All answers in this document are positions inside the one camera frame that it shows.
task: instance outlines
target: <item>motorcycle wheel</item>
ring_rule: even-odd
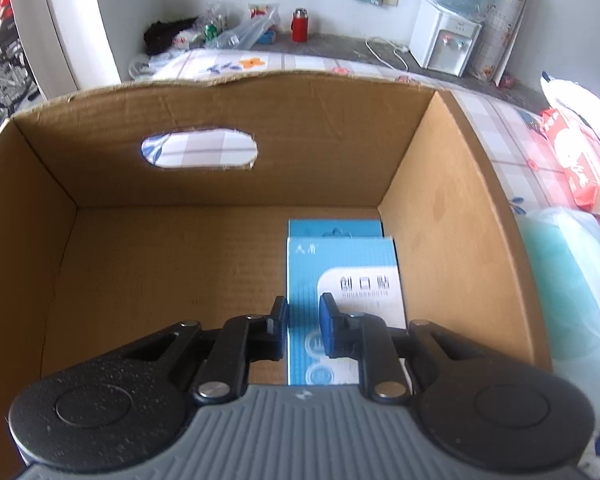
[[[20,62],[0,61],[0,108],[13,110],[29,93],[33,78]]]

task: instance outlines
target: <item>red object on floor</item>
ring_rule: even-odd
[[[291,22],[291,39],[298,43],[304,43],[308,38],[309,14],[306,9],[296,9]]]

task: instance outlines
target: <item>motorcycle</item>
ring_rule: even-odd
[[[18,35],[11,0],[0,0],[0,108],[9,115],[27,96],[32,71]]]

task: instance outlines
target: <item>blue box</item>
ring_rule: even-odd
[[[382,238],[379,220],[289,220],[289,237]]]
[[[392,238],[291,237],[287,242],[289,384],[357,384],[358,363],[324,354],[318,298],[333,294],[343,312],[367,312],[406,328]]]

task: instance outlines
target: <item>red package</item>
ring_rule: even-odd
[[[567,176],[576,204],[600,216],[600,140],[569,110],[542,113],[542,126]]]

